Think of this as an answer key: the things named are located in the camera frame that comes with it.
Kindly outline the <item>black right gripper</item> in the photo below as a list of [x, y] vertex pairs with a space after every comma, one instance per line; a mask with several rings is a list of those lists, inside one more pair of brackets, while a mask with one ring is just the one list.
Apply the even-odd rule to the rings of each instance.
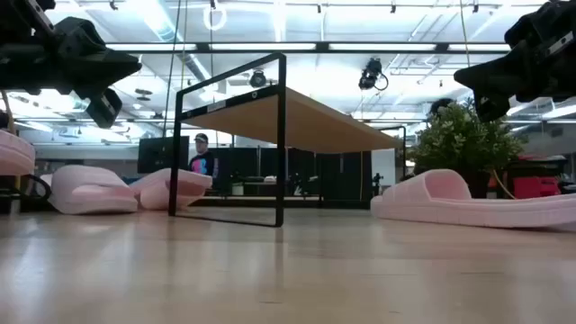
[[504, 34], [511, 51], [501, 58], [454, 73], [470, 89], [481, 122], [494, 122], [510, 109], [509, 98], [530, 102], [576, 95], [576, 0], [547, 0], [522, 15]]

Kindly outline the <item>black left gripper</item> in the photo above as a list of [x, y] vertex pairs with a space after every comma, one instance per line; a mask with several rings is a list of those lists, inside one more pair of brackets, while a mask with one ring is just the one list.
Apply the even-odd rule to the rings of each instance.
[[[79, 97], [91, 98], [85, 112], [96, 125], [110, 129], [122, 100], [108, 87], [140, 71], [141, 63], [108, 48], [91, 21], [67, 17], [56, 24], [56, 31], [65, 81]], [[30, 26], [0, 24], [0, 90], [37, 95], [43, 88], [55, 88], [59, 72], [51, 52], [53, 41], [51, 35]]]

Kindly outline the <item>pink foam slide sandal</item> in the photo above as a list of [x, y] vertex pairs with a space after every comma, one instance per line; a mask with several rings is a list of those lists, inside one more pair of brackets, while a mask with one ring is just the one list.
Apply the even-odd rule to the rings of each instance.
[[[167, 211], [169, 207], [169, 189], [171, 169], [164, 168], [129, 185], [134, 192], [139, 207], [150, 211]], [[207, 189], [212, 187], [212, 178], [195, 172], [178, 170], [176, 208], [186, 208], [203, 198]]]
[[35, 149], [26, 140], [0, 130], [0, 176], [25, 176], [35, 168]]
[[66, 165], [49, 177], [50, 204], [64, 214], [136, 212], [135, 193], [113, 171]]
[[394, 184], [370, 201], [379, 219], [488, 228], [543, 228], [576, 222], [576, 193], [529, 199], [477, 199], [450, 169]]

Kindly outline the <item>black-framed wooden shelf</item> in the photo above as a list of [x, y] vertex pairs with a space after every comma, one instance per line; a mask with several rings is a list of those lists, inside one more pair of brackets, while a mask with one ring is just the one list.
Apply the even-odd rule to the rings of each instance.
[[[275, 85], [255, 89], [185, 112], [184, 97], [252, 68], [278, 63]], [[288, 170], [288, 148], [320, 154], [342, 154], [400, 148], [405, 144], [365, 123], [301, 94], [286, 85], [287, 57], [273, 52], [195, 85], [175, 95], [172, 166], [169, 181], [168, 215], [178, 215], [177, 195], [180, 162], [181, 125], [186, 123], [223, 131], [276, 145], [277, 177], [274, 221], [267, 228], [284, 225], [284, 198]]]

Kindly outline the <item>green potted plant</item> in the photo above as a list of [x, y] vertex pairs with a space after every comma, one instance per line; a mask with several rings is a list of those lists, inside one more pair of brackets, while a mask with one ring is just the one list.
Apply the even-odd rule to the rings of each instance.
[[522, 141], [502, 119], [482, 122], [475, 110], [453, 99], [433, 102], [427, 127], [409, 149], [415, 176], [433, 169], [451, 169], [468, 184], [473, 198], [487, 196], [491, 176], [520, 155]]

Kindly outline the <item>black monitor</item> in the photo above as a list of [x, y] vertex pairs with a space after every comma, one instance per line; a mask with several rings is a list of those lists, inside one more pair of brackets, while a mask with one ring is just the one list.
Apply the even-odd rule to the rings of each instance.
[[151, 174], [174, 164], [174, 151], [179, 152], [178, 166], [188, 168], [188, 155], [190, 137], [182, 136], [179, 147], [174, 145], [172, 137], [141, 139], [139, 141], [139, 154], [137, 171], [139, 174]]

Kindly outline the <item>red tool chest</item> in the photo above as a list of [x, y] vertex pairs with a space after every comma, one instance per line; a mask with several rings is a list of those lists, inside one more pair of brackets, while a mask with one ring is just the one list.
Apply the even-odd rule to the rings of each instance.
[[519, 157], [508, 164], [508, 186], [517, 199], [560, 195], [567, 162], [564, 156]]

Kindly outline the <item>person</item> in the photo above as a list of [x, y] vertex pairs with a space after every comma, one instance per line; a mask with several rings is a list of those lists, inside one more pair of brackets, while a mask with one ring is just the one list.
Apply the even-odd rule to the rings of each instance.
[[196, 155], [189, 162], [191, 172], [215, 178], [218, 174], [217, 159], [209, 151], [209, 140], [206, 134], [198, 133], [194, 137]]

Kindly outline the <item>black partition panels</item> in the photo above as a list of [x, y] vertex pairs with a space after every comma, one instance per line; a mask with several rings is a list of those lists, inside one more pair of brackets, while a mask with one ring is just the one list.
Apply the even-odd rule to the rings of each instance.
[[[220, 196], [276, 196], [275, 148], [216, 148], [213, 192]], [[289, 148], [285, 195], [324, 201], [362, 201], [372, 194], [369, 152], [320, 154]]]

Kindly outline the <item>silver ceiling duct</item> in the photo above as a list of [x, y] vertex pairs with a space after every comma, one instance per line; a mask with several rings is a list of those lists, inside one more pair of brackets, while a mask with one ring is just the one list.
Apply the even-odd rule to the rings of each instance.
[[[143, 19], [145, 24], [156, 34], [162, 42], [182, 42], [184, 38], [176, 30], [174, 21], [168, 16], [165, 0], [129, 0], [131, 8]], [[179, 50], [175, 56], [198, 81], [210, 79], [212, 76], [208, 69], [191, 53]]]

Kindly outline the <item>black overhead frame bar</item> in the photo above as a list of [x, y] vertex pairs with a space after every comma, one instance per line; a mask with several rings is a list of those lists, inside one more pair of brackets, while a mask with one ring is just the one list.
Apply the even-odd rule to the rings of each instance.
[[298, 53], [298, 54], [506, 54], [509, 46], [497, 42], [342, 42], [342, 41], [303, 41], [303, 42], [196, 42], [176, 44], [166, 42], [111, 42], [107, 47], [130, 54], [169, 54], [181, 50], [184, 53]]

